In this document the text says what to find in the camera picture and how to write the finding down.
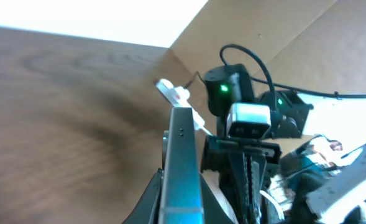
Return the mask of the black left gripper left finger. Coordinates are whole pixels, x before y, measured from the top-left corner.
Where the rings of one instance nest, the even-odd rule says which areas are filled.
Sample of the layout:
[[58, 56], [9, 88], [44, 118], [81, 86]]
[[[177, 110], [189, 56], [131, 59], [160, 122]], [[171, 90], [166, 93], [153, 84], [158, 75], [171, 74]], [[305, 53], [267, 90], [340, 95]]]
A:
[[157, 224], [162, 193], [163, 170], [154, 173], [139, 201], [122, 224]]

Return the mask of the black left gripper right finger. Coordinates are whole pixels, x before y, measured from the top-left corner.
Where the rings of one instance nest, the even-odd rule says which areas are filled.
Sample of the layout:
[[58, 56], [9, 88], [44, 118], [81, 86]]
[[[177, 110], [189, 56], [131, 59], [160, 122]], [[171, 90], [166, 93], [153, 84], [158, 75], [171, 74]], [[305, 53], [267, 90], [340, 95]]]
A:
[[233, 224], [234, 222], [224, 212], [202, 175], [200, 175], [200, 181], [205, 224]]

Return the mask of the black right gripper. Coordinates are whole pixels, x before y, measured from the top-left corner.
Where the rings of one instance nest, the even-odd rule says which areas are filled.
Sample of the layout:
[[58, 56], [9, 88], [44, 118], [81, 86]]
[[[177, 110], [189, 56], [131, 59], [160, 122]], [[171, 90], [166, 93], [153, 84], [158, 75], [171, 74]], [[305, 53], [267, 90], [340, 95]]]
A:
[[245, 156], [250, 157], [250, 223], [261, 223], [260, 190], [263, 185], [267, 162], [278, 164], [282, 151], [275, 143], [256, 139], [219, 138], [207, 136], [201, 160], [201, 171], [222, 172], [230, 163], [231, 179], [234, 186], [233, 209], [239, 223], [248, 224], [248, 180]]

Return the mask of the Galaxy S25 Ultra smartphone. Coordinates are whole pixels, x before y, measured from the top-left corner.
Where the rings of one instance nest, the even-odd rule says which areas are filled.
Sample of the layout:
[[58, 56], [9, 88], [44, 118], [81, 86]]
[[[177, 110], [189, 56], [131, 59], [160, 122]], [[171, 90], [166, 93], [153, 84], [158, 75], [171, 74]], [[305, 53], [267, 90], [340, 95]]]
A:
[[204, 223], [201, 181], [191, 108], [172, 109], [163, 137], [166, 151], [158, 222]]

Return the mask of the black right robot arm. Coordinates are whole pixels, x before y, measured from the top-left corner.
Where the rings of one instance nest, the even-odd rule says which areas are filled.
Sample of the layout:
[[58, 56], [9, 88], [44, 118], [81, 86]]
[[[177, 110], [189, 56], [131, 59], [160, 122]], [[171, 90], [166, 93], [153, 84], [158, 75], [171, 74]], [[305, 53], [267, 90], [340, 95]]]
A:
[[[256, 97], [242, 64], [210, 70], [204, 84], [217, 133], [205, 140], [201, 169], [219, 173], [221, 191], [239, 223], [260, 223], [260, 192], [280, 166], [280, 147], [270, 140], [299, 138], [312, 106], [274, 88]], [[359, 157], [331, 179], [301, 176], [290, 222], [342, 223], [364, 201], [366, 144]]]

